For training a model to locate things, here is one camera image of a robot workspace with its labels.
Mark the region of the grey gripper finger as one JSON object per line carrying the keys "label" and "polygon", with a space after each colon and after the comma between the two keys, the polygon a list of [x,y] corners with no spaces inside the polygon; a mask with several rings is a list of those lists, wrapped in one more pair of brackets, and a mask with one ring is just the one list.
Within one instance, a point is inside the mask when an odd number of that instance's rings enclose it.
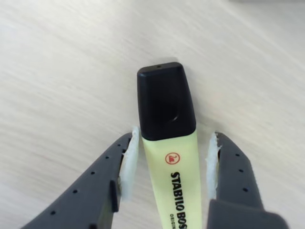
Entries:
{"label": "grey gripper finger", "polygon": [[215,132],[209,143],[207,187],[209,229],[285,229],[286,221],[264,209],[252,165],[225,134]]}
{"label": "grey gripper finger", "polygon": [[140,130],[118,138],[25,229],[110,229],[120,201],[130,198]]}

